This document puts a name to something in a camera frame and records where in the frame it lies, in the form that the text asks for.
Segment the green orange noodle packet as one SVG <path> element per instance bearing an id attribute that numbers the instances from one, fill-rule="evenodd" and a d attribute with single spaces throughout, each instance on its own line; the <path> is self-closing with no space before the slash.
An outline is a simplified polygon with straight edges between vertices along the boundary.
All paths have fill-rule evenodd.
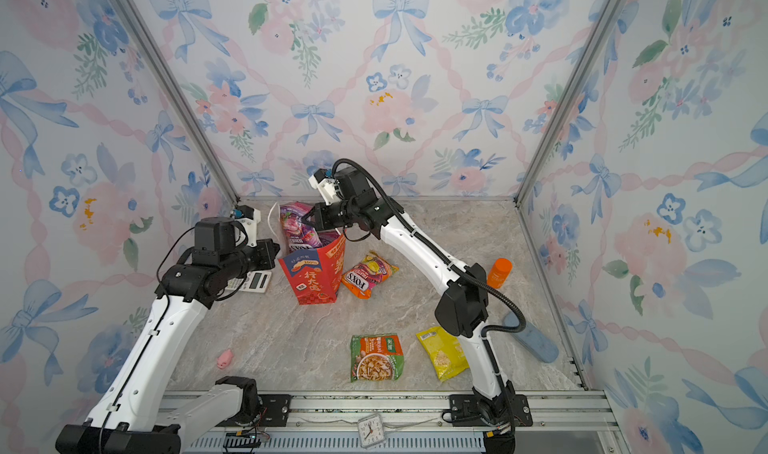
<path id="1" fill-rule="evenodd" d="M 394 333 L 353 336 L 350 358 L 351 382 L 398 380 L 404 369 L 404 353 Z"/>

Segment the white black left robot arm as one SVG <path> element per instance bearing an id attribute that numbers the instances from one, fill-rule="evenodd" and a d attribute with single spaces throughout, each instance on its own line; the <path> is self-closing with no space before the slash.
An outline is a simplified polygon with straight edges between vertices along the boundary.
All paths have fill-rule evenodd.
<path id="1" fill-rule="evenodd" d="M 233 279 L 274 268 L 270 239 L 225 252 L 189 249 L 159 281 L 157 297 L 134 347 L 101 400 L 80 424 L 65 425 L 59 453 L 180 453 L 224 421 L 247 426 L 264 409 L 251 378 L 226 376 L 171 414 L 160 403 L 192 334 Z"/>

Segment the orange Fox's candy bag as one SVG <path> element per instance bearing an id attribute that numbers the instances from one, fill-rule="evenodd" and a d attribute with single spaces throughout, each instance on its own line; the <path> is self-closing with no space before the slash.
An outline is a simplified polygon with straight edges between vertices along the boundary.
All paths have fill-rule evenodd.
<path id="1" fill-rule="evenodd" d="M 373 289 L 388 280 L 399 268 L 374 251 L 343 274 L 342 284 L 358 299 L 370 299 Z"/>

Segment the yellow snack packet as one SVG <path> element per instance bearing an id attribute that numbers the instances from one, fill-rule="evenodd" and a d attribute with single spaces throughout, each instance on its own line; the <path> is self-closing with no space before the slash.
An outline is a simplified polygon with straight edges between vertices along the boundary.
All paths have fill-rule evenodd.
<path id="1" fill-rule="evenodd" d="M 469 368 L 458 339 L 442 327 L 431 327 L 419 332 L 416 337 L 429 356 L 440 382 L 452 379 Z"/>

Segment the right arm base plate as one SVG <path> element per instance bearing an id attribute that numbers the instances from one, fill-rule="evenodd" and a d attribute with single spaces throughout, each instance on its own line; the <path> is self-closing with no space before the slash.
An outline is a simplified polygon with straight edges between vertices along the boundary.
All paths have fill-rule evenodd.
<path id="1" fill-rule="evenodd" d="M 501 429 L 512 425 L 532 427 L 533 418 L 528 399 L 522 394 L 504 395 L 488 400 L 478 394 L 452 394 L 449 408 L 442 414 L 444 422 L 454 427 Z"/>

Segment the purple Fox's candy bag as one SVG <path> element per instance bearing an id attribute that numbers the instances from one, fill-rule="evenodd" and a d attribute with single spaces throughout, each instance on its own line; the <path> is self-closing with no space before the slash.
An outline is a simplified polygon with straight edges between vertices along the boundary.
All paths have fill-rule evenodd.
<path id="1" fill-rule="evenodd" d="M 298 201 L 280 206 L 280 223 L 290 253 L 323 246 L 317 231 L 303 221 L 311 209 L 310 205 Z"/>

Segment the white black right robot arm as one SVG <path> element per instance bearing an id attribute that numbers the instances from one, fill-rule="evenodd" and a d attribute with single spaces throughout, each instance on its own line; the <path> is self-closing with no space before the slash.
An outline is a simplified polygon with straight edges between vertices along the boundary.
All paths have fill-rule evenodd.
<path id="1" fill-rule="evenodd" d="M 493 296 L 517 316 L 515 332 L 527 324 L 519 307 L 486 283 L 482 266 L 460 261 L 418 228 L 405 209 L 358 163 L 342 158 L 330 169 L 316 170 L 308 183 L 322 201 L 303 216 L 306 223 L 317 231 L 356 226 L 394 248 L 428 279 L 439 295 L 435 318 L 458 339 L 467 359 L 480 418 L 489 426 L 514 425 L 515 390 L 489 337 L 491 332 L 508 329 L 487 322 L 488 297 Z"/>

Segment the red paper gift bag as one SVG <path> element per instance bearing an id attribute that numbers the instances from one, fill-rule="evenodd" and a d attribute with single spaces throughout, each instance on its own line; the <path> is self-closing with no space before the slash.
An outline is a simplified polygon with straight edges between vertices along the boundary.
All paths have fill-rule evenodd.
<path id="1" fill-rule="evenodd" d="M 338 230 L 317 232 L 323 243 L 321 248 L 290 253 L 280 223 L 281 205 L 270 210 L 268 221 L 272 222 L 272 215 L 277 215 L 276 234 L 283 249 L 279 263 L 298 304 L 335 303 L 344 268 L 346 239 Z"/>

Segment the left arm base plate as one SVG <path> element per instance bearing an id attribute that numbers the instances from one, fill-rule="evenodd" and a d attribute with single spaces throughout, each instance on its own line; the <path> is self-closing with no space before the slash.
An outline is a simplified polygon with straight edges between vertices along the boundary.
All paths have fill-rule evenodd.
<path id="1" fill-rule="evenodd" d="M 240 410 L 217 427 L 286 427 L 291 400 L 288 394 L 245 394 Z"/>

